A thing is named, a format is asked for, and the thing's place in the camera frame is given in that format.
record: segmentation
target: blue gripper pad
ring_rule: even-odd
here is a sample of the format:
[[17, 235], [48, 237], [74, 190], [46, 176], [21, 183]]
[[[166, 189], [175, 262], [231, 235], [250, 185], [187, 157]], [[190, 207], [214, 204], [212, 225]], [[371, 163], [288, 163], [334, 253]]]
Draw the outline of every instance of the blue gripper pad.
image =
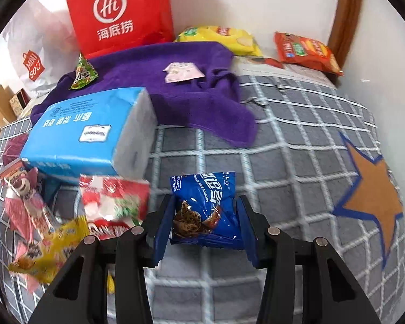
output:
[[237, 199], [237, 212], [241, 230], [241, 238], [243, 239], [244, 249], [246, 250], [247, 259], [254, 267], [258, 267], [258, 254], [257, 254], [257, 238], [252, 228], [251, 221], [247, 215], [243, 201]]
[[173, 218], [175, 215], [175, 207], [177, 204], [176, 200], [177, 199], [174, 195], [172, 195], [169, 199], [168, 205], [164, 212], [164, 216], [159, 225], [159, 229], [154, 236], [153, 260], [155, 264], [157, 264], [162, 258], [164, 258], [165, 248], [167, 247], [168, 238], [173, 226]]

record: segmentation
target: tissue pack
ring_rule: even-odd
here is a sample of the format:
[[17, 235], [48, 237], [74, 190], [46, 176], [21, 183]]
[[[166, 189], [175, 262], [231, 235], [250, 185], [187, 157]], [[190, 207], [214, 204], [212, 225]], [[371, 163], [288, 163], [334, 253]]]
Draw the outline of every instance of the tissue pack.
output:
[[81, 174], [141, 179], [156, 122], [143, 87], [72, 98], [48, 107], [31, 130], [21, 159], [74, 185]]

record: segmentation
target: red snack bag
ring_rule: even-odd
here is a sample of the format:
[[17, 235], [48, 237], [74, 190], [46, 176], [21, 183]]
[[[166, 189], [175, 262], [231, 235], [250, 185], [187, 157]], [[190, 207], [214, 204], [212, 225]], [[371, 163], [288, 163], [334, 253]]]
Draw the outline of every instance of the red snack bag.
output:
[[28, 133], [24, 133], [7, 140], [5, 149], [3, 150], [2, 160], [3, 165], [6, 166], [12, 161], [19, 158], [22, 148], [28, 139]]
[[170, 0], [66, 1], [87, 59], [174, 39]]
[[281, 62], [296, 63], [318, 71], [343, 75], [333, 52], [317, 40], [276, 32], [274, 42]]
[[146, 217], [150, 192], [146, 180], [82, 175], [79, 187], [90, 234], [99, 240], [120, 236]]

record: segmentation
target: purple towel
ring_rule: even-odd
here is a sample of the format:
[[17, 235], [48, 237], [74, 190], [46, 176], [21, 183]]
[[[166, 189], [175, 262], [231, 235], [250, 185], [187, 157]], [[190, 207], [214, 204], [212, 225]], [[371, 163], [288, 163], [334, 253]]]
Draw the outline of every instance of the purple towel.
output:
[[[118, 87], [144, 86], [159, 124], [208, 130], [234, 146], [249, 146], [257, 132], [254, 115], [239, 103], [240, 87], [229, 71], [233, 54], [216, 42], [163, 43], [93, 58], [99, 78], [79, 91], [69, 90], [75, 72], [64, 75], [31, 112], [35, 124], [59, 101]], [[165, 84], [172, 62], [192, 62], [205, 77]]]

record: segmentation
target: orange star pattern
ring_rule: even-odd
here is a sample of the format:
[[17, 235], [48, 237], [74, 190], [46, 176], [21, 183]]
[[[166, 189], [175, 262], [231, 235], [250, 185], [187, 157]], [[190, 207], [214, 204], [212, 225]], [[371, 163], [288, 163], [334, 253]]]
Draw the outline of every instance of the orange star pattern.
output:
[[402, 204], [390, 181], [384, 158], [378, 156], [373, 160], [341, 136], [359, 176], [340, 199], [333, 214], [375, 221], [380, 230], [385, 266], [393, 242], [396, 219], [403, 215]]

